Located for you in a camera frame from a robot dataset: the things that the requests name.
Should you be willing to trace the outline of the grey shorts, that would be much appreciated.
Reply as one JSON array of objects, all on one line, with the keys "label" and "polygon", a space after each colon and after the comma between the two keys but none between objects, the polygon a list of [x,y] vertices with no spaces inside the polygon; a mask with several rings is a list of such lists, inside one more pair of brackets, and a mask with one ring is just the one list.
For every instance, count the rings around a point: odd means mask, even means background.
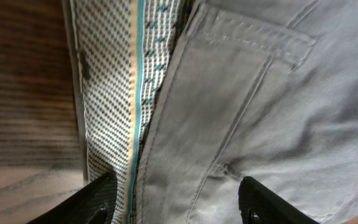
[{"label": "grey shorts", "polygon": [[63,3],[85,179],[111,223],[240,223],[251,176],[358,216],[358,1]]}]

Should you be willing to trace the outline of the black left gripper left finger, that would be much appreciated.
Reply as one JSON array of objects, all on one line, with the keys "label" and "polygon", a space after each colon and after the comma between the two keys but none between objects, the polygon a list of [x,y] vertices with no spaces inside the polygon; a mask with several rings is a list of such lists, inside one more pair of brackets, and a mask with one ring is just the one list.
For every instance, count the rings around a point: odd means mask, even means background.
[{"label": "black left gripper left finger", "polygon": [[111,224],[116,200],[116,173],[107,172],[28,224]]}]

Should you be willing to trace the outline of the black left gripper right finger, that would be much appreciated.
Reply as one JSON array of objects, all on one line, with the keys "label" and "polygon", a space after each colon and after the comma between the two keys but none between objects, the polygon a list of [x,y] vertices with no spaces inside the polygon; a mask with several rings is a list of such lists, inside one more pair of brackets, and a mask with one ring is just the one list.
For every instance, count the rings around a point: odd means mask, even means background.
[{"label": "black left gripper right finger", "polygon": [[245,224],[318,224],[249,176],[239,187],[239,210]]}]

